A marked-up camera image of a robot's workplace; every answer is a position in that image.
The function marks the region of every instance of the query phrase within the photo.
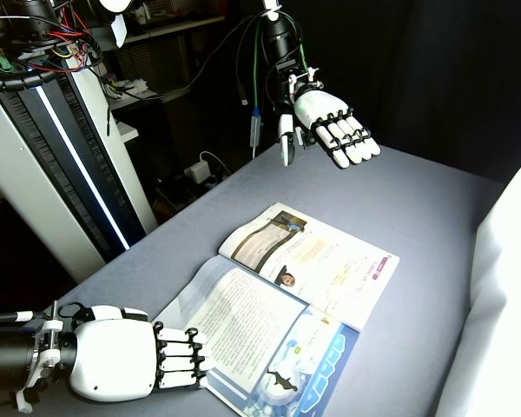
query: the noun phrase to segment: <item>black background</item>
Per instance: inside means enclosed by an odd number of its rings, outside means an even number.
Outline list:
[[[285,0],[307,61],[377,142],[508,182],[521,165],[521,1]],[[241,0],[241,14],[262,2]]]

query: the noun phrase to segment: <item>white plug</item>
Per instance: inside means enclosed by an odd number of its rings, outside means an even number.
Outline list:
[[[205,182],[207,178],[210,177],[210,168],[208,167],[208,162],[203,160],[198,161],[189,168],[185,169],[183,174],[185,174],[187,178],[191,178],[195,184]]]

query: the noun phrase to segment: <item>robotic arm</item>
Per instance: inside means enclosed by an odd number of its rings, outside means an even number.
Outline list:
[[[90,400],[111,402],[146,397],[154,390],[201,387],[214,363],[195,328],[182,331],[148,322],[133,308],[86,308],[71,316],[63,332],[56,302],[36,330],[0,328],[0,389],[16,390],[17,408],[31,413],[30,399],[46,379],[68,379]],[[31,312],[0,314],[0,323],[29,321]]]
[[[294,20],[280,11],[277,0],[264,0],[264,5],[263,43],[271,65],[267,76],[277,71],[282,97],[280,106],[274,107],[280,114],[278,141],[284,166],[293,162],[295,137],[300,146],[318,143],[340,169],[379,155],[379,145],[353,116],[353,109],[326,93],[315,78],[318,69],[307,66]]]

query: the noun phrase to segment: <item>book page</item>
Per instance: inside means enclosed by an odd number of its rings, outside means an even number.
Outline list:
[[[359,331],[399,262],[280,203],[233,232],[220,254]]]
[[[322,415],[359,337],[222,256],[155,321],[206,335],[207,389],[242,416]]]

